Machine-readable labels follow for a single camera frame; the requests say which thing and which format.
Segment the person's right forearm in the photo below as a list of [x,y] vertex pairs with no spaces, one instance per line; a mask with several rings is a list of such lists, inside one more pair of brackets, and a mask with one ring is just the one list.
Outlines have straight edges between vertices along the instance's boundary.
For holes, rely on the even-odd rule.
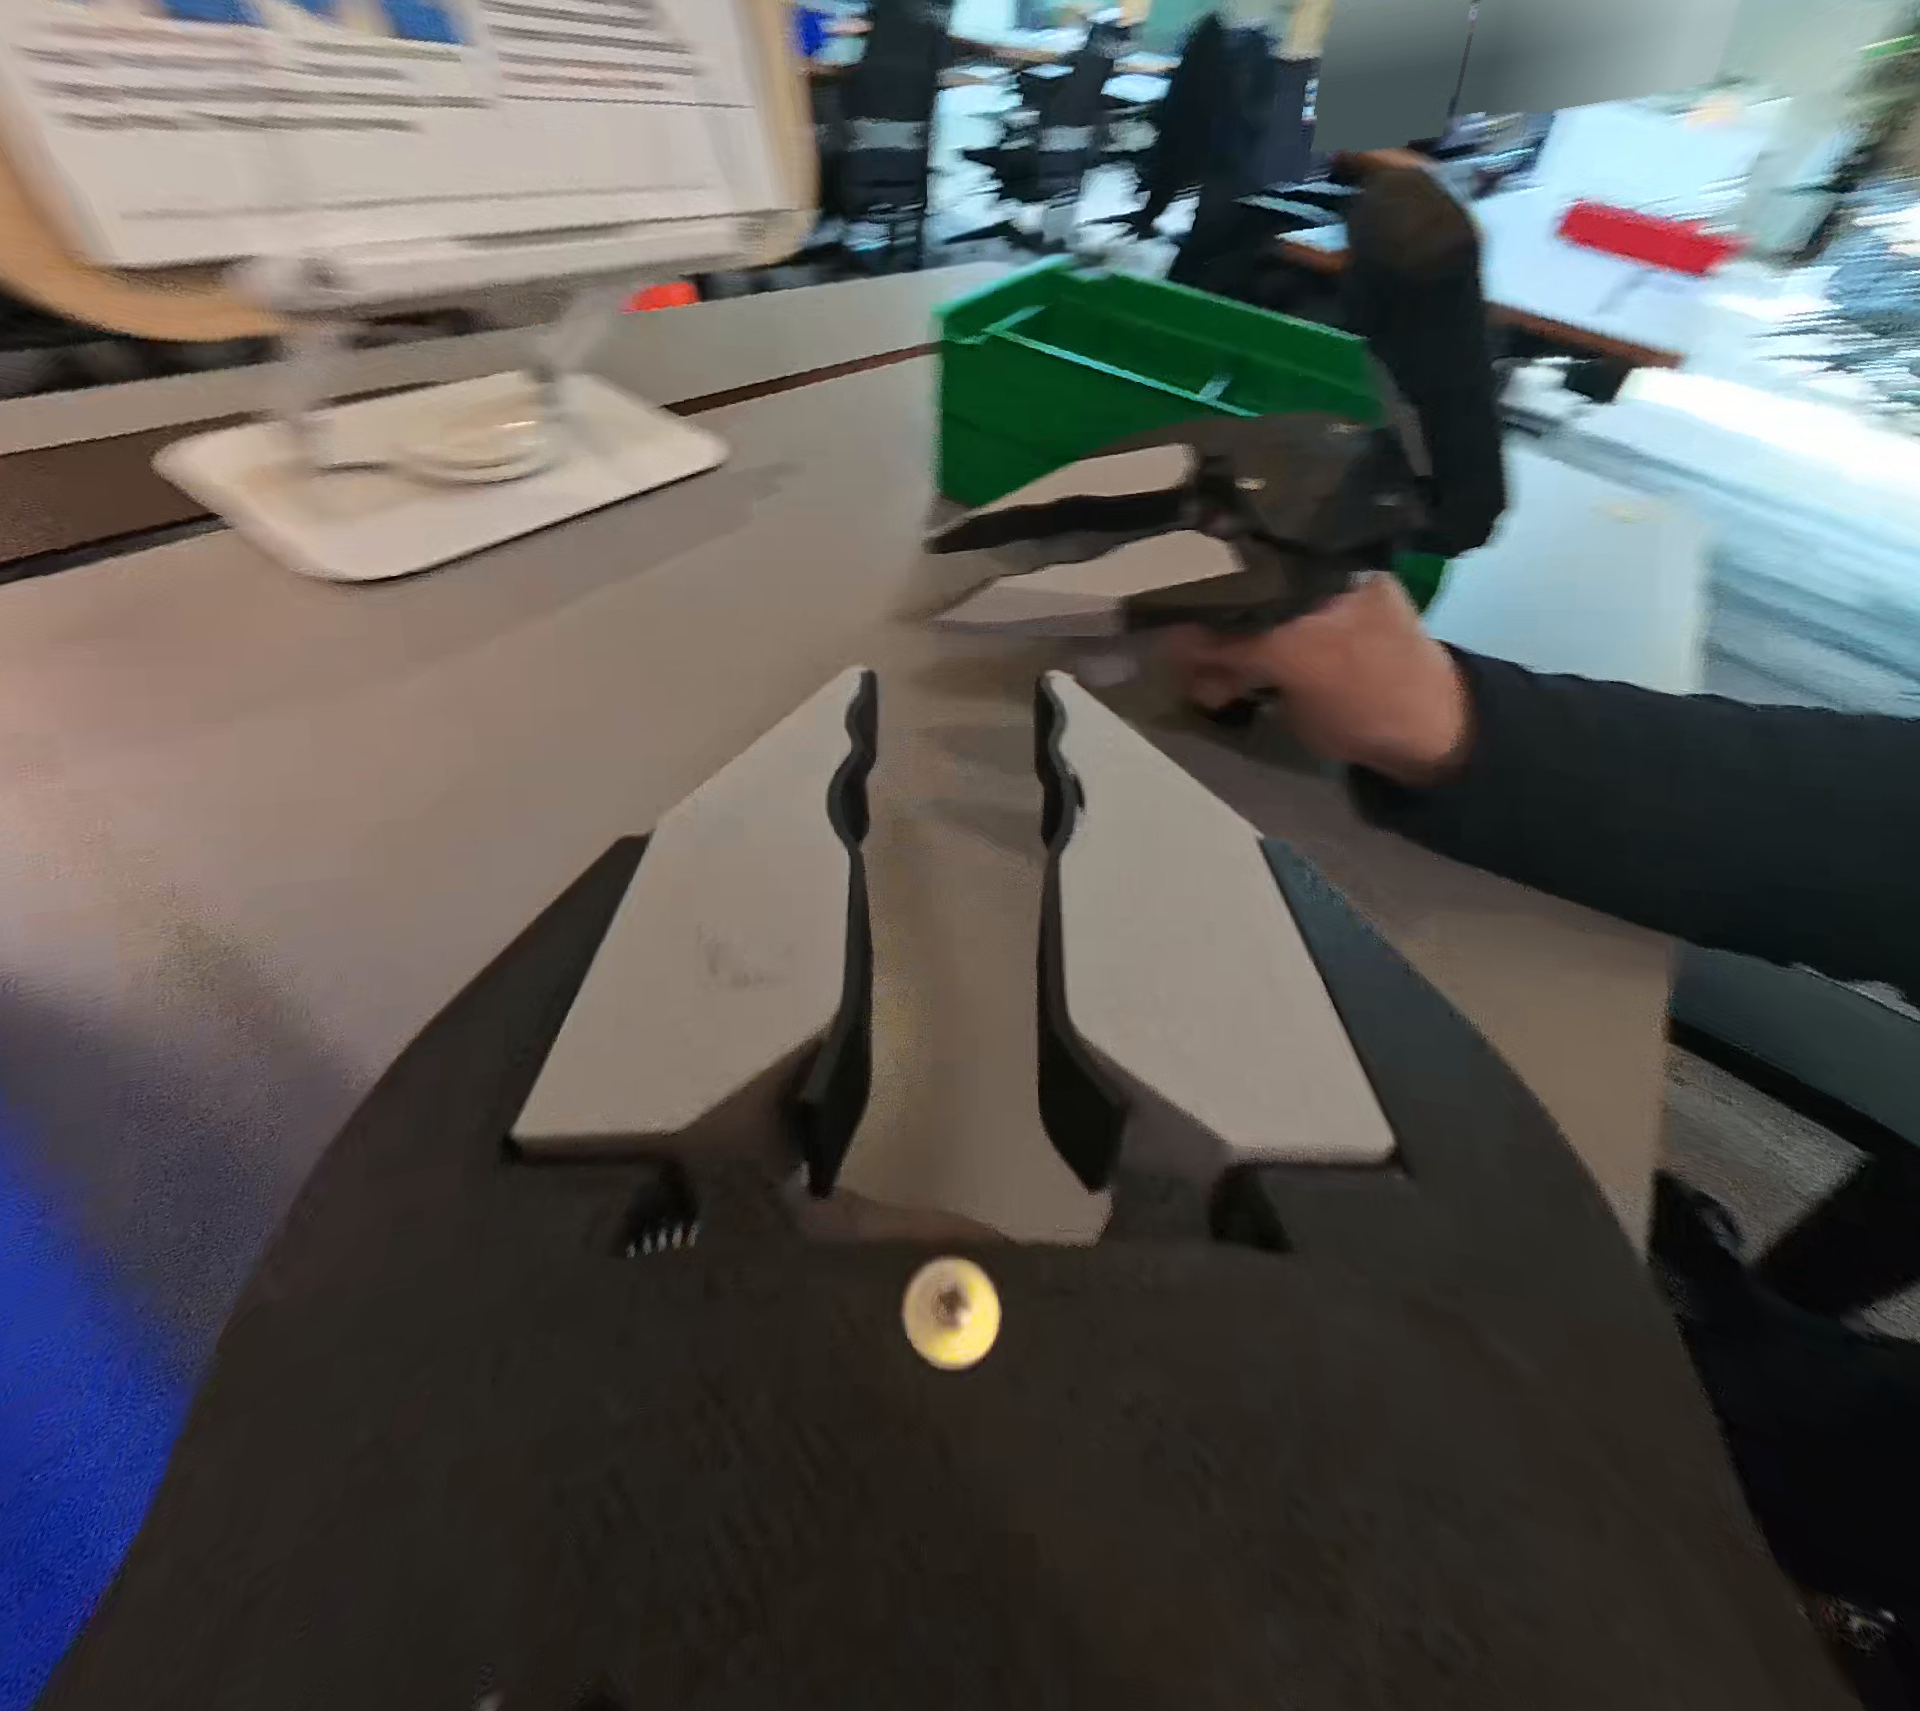
[[1456,654],[1459,760],[1350,768],[1369,822],[1683,943],[1916,994],[1916,719]]

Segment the small red bin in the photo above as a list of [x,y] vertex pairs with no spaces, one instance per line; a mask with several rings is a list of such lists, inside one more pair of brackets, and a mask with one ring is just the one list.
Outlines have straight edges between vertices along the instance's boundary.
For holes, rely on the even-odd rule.
[[1743,238],[1722,224],[1596,201],[1568,202],[1556,238],[1577,250],[1687,280],[1704,280],[1743,253]]

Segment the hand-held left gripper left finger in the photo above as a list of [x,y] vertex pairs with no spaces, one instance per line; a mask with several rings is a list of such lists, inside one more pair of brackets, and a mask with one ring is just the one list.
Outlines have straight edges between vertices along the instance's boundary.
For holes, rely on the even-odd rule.
[[872,1091],[866,783],[878,675],[845,667],[665,812],[512,1147],[716,1155],[828,1196]]

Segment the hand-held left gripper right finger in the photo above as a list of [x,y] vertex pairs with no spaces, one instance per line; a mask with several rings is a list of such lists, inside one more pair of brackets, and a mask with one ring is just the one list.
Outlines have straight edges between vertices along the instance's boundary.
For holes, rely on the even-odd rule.
[[1038,1112],[1072,1179],[1383,1171],[1394,1130],[1259,833],[1062,669],[1033,768]]

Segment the black office chair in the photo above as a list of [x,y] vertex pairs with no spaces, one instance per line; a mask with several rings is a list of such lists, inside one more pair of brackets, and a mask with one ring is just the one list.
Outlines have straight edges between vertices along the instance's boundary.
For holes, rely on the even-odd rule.
[[831,210],[878,228],[885,259],[926,259],[935,103],[955,0],[866,0],[866,32],[836,85]]
[[1105,149],[1105,89],[1128,39],[1121,18],[1092,18],[1058,76],[1044,78],[1037,66],[1019,74],[1019,105],[988,144],[964,149],[988,170],[996,213],[950,235],[952,244],[1008,243],[1038,255],[1072,248],[1084,178]]

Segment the person's right hand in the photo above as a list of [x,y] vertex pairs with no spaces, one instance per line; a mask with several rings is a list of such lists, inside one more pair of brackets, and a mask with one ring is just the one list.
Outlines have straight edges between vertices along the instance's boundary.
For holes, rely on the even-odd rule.
[[1462,669],[1387,571],[1259,632],[1172,628],[1162,654],[1204,712],[1262,695],[1310,753],[1407,787],[1447,781],[1473,740]]

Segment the green plastic bin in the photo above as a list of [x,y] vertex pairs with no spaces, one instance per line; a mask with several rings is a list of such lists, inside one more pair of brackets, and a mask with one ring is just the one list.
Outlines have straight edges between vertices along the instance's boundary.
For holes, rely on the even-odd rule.
[[[1179,487],[1191,421],[1377,401],[1350,331],[1048,259],[944,309],[935,509]],[[993,569],[1070,563],[973,554]]]

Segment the printed instruction sheet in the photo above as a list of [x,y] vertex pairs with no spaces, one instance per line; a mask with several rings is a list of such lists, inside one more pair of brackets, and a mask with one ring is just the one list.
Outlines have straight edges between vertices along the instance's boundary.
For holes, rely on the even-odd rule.
[[807,202],[781,0],[1,0],[5,161],[117,275]]

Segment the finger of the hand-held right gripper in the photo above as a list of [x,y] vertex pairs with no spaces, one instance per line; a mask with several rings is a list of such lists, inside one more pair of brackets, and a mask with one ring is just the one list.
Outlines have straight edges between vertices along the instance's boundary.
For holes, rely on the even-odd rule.
[[1126,601],[1238,571],[1232,543],[1209,536],[1155,536],[1070,563],[993,569],[968,594],[952,594],[930,624],[956,632],[1117,636]]
[[1121,545],[1182,533],[1203,516],[1191,487],[1150,493],[1066,493],[969,509],[932,530],[930,555],[1017,554],[1055,561],[1105,555]]

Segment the black hanging jacket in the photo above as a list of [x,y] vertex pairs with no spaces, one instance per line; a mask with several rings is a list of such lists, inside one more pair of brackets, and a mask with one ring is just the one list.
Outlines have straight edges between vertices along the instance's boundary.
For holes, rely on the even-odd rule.
[[1258,24],[1204,12],[1186,28],[1135,213],[1135,231],[1150,238],[1172,202],[1193,197],[1172,285],[1255,300],[1273,219],[1248,201],[1306,173],[1315,74],[1317,58],[1280,54]]

